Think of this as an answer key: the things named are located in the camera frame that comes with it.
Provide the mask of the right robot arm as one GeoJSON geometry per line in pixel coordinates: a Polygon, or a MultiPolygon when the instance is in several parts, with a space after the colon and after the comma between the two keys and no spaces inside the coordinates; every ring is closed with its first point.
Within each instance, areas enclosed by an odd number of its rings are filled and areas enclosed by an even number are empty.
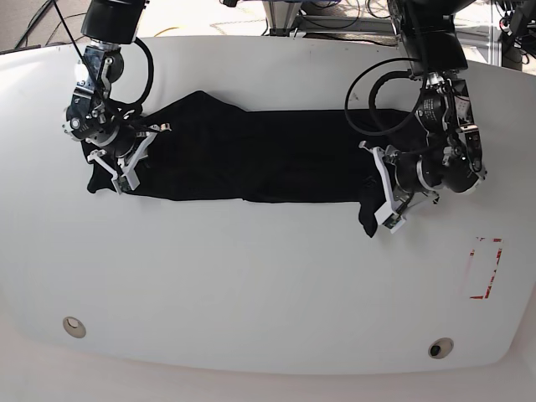
{"type": "Polygon", "coordinates": [[[137,164],[148,157],[148,148],[161,132],[171,131],[168,122],[147,126],[141,120],[143,103],[154,81],[150,49],[137,37],[147,1],[92,1],[81,33],[90,39],[79,56],[76,86],[65,110],[63,130],[77,142],[90,144],[87,162],[96,163],[111,175],[117,193],[140,185],[137,164]],[[147,58],[147,83],[139,98],[124,103],[111,98],[112,84],[124,72],[121,47],[138,46],[147,58]]]}

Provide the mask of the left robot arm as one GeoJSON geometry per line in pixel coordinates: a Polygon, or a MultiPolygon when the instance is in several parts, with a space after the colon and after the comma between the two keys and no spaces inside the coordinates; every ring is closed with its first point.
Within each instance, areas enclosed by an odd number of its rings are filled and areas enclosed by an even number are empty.
{"type": "Polygon", "coordinates": [[[426,132],[421,149],[400,151],[394,146],[360,147],[370,152],[382,180],[384,204],[375,212],[378,223],[395,225],[403,220],[417,193],[436,196],[441,188],[470,193],[486,177],[479,128],[474,121],[466,82],[459,72],[468,67],[454,24],[455,14],[466,1],[390,1],[394,33],[405,51],[406,71],[380,77],[369,92],[368,109],[378,130],[349,125],[366,136],[386,137],[405,128],[405,118],[388,127],[380,121],[375,100],[388,81],[405,78],[421,83],[411,111],[426,132]]]}

